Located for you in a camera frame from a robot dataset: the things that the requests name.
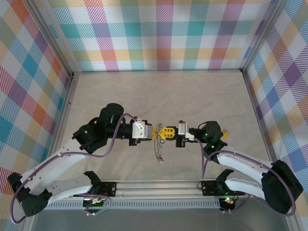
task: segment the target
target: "white bracket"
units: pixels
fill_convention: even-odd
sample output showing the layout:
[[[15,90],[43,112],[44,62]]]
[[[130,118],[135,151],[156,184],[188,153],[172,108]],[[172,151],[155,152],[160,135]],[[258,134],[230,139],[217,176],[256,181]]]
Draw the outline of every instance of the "white bracket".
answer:
[[[138,120],[133,123],[132,138],[147,139],[152,137],[152,126],[146,125],[144,121]]]
[[[254,160],[261,162],[263,165],[266,165],[269,168],[272,167],[270,161],[264,161],[264,160],[259,160],[259,159],[253,158],[253,157],[248,156],[244,153],[238,152],[237,150],[235,150],[234,148],[232,148],[229,145],[225,146],[221,149],[221,151],[224,151],[224,150],[231,151],[233,153],[240,153],[240,154],[245,155],[245,156],[247,156],[251,159],[254,159]],[[242,158],[240,158],[236,155],[233,155],[233,154],[219,153],[217,155],[217,159],[218,159],[220,164],[232,167],[232,168],[238,170],[239,172],[242,172],[242,173],[250,176],[251,178],[256,180],[259,184],[262,184],[262,182],[261,182],[261,179],[263,178],[262,174],[268,172],[265,168],[261,167],[260,165],[251,163],[250,161],[244,160],[244,159],[242,159]]]
[[[232,172],[225,182],[232,191],[241,191],[265,199],[262,185],[241,172]]]
[[[178,134],[184,135],[185,139],[188,139],[190,141],[193,141],[194,139],[194,135],[188,132],[188,124],[186,122],[179,123]]]
[[[46,187],[47,191],[52,193],[52,197],[49,198],[48,204],[68,196],[87,193],[91,187],[91,180],[84,174],[67,180],[55,180]]]

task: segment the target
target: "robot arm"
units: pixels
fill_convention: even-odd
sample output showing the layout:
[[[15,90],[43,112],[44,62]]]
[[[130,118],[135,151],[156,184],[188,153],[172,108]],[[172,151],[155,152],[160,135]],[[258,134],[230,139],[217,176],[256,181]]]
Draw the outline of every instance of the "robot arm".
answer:
[[[64,147],[44,162],[22,175],[13,173],[8,177],[13,191],[19,191],[17,194],[15,193],[16,198],[27,217],[39,213],[48,204],[71,195],[101,194],[103,183],[94,172],[86,172],[77,178],[63,181],[56,181],[55,179],[79,160],[91,156],[98,148],[105,146],[108,138],[113,138],[113,142],[114,137],[116,139],[127,139],[129,146],[136,146],[141,141],[150,141],[155,137],[155,134],[152,133],[154,130],[152,125],[146,120],[132,118],[130,123],[126,123],[123,113],[124,109],[119,104],[111,103],[107,105],[101,110],[98,118],[94,118],[88,124],[80,127]],[[233,191],[249,193],[267,200],[276,211],[284,213],[287,213],[292,206],[289,203],[290,197],[285,188],[281,186],[274,175],[260,165],[251,163],[237,155],[232,155],[232,153],[238,152],[221,141],[220,138],[223,133],[216,121],[209,121],[202,128],[188,128],[184,121],[180,121],[178,128],[166,127],[157,132],[156,135],[158,134],[164,140],[176,140],[176,147],[185,147],[185,142],[196,142],[196,138],[200,142],[206,143],[204,147],[206,157],[211,156],[213,152],[222,151],[220,154],[213,155],[210,160],[217,164],[232,167],[239,172],[226,169],[218,176],[216,182],[221,193]],[[294,198],[298,198],[303,188],[287,164],[282,161],[275,163],[257,161],[274,169],[287,182]],[[32,176],[34,171],[41,166],[44,167]],[[269,200],[274,200],[275,203],[282,205],[275,206],[275,203],[273,205]]]

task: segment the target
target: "table surface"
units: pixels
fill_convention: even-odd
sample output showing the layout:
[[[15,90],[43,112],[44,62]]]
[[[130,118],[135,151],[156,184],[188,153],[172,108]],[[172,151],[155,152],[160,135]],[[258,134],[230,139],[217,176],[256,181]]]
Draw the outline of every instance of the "table surface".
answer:
[[[63,144],[108,103],[119,103],[125,112],[147,119],[156,126],[178,126],[179,120],[198,127],[218,121],[230,135],[224,141],[238,151],[268,160],[257,119],[240,72],[133,72],[80,75]],[[95,154],[104,154],[108,144]],[[163,163],[154,156],[154,142],[135,147],[116,140],[106,159],[86,158],[68,169],[63,180],[93,170],[101,179],[199,179],[201,151],[198,144],[176,148],[175,141],[163,145]],[[205,178],[216,178],[226,167],[209,163]]]

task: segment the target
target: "metal frame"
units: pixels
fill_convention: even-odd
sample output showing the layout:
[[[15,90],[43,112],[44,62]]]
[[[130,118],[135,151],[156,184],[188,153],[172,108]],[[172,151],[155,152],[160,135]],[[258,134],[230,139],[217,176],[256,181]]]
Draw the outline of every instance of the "metal frame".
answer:
[[[292,217],[286,217],[285,220],[291,231],[304,231],[305,230],[298,213],[295,213],[294,216]]]
[[[269,18],[264,24],[262,31],[260,32],[255,45],[253,46],[252,50],[250,51],[247,60],[243,66],[243,73],[246,74],[251,67],[252,63],[254,62],[257,54],[259,53],[264,41],[268,38],[270,31],[272,30],[277,18],[279,17],[280,13],[284,9],[288,0],[276,0],[275,5],[269,15]]]
[[[257,107],[255,106],[255,104],[253,102],[253,96],[252,96],[252,94],[251,94],[251,92],[249,90],[249,85],[248,85],[247,80],[245,78],[245,74],[244,73],[242,73],[242,74],[243,74],[244,82],[245,82],[245,85],[246,85],[246,88],[247,88],[247,92],[248,92],[248,95],[249,95],[249,98],[250,98],[250,101],[251,101],[251,105],[252,105],[252,107],[254,109],[254,112],[255,112],[256,120],[257,120],[257,123],[259,125],[260,133],[262,135],[262,139],[263,139],[263,142],[264,142],[264,146],[265,146],[266,152],[268,153],[269,160],[273,161],[271,156],[270,156],[270,150],[269,150],[268,144],[266,142],[266,137],[265,137],[265,134],[264,134],[263,129],[262,129],[261,121],[260,121],[260,119],[259,119],[259,117],[257,115]]]
[[[39,10],[37,9],[36,5],[33,3],[32,0],[23,0],[25,6],[28,8],[30,14],[32,15],[34,21],[37,23],[40,31],[42,32],[43,36],[45,37],[47,43],[51,47],[52,51],[54,52],[55,56],[57,57],[60,65],[64,69],[64,71],[68,74],[68,76],[72,77],[73,72],[64,57],[61,49],[59,48],[58,44],[56,43],[52,33],[47,27],[47,24],[43,17],[41,16]]]
[[[157,70],[147,70],[146,72],[157,72]],[[226,72],[240,72],[239,69],[223,69],[223,70],[169,70],[169,71],[159,71],[161,72],[170,72],[170,71],[174,71],[174,72],[180,72],[180,71],[185,71],[185,72],[190,72],[190,71],[202,71],[204,73],[226,73]],[[125,72],[128,74],[132,74],[132,73],[136,73],[136,72],[143,72],[143,71],[119,71],[119,72]],[[103,74],[110,74],[110,72],[106,72],[106,71],[97,71],[97,72],[75,72],[75,75],[103,75]]]
[[[61,147],[61,142],[63,139],[69,112],[71,110],[72,101],[75,95],[78,79],[79,79],[79,76],[73,76],[73,78],[69,82],[69,86],[67,88],[67,94],[66,94],[63,108],[60,114],[59,122],[57,124],[53,140],[51,142],[51,148],[49,149],[48,156],[55,153]]]
[[[202,190],[198,189],[201,180],[103,181],[117,182],[110,209],[220,208],[219,198],[223,197],[202,196]],[[83,197],[72,196],[51,203],[45,209],[84,209],[82,202]]]

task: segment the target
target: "metal corner post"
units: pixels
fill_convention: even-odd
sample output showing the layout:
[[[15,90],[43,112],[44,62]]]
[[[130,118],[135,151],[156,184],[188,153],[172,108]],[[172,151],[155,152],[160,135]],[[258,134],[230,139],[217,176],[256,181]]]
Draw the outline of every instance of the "metal corner post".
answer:
[[[69,86],[67,88],[66,98],[63,104],[63,108],[61,110],[60,118],[54,133],[48,156],[55,153],[61,146],[69,112],[72,106],[73,97],[77,87],[78,78],[79,76],[73,76],[73,78],[70,80]]]
[[[73,71],[71,70],[66,58],[64,57],[61,49],[59,48],[57,42],[55,41],[52,33],[48,29],[48,25],[46,24],[45,20],[43,19],[41,13],[39,12],[38,8],[36,7],[33,0],[23,0],[25,6],[29,10],[31,16],[33,17],[34,21],[38,25],[41,33],[43,34],[44,38],[46,39],[48,45],[54,52],[56,58],[58,59],[60,65],[64,69],[65,73],[72,78]]]
[[[249,53],[247,60],[243,66],[243,75],[245,75],[249,68],[251,67],[251,65],[253,64],[257,54],[259,53],[259,51],[261,50],[261,47],[264,43],[264,41],[268,38],[272,28],[275,25],[275,22],[277,21],[280,13],[282,12],[282,10],[284,9],[286,3],[288,0],[277,0],[275,2],[275,5],[270,13],[269,18],[266,20],[263,29],[261,30],[257,41],[255,43],[255,45],[253,46],[251,52]]]

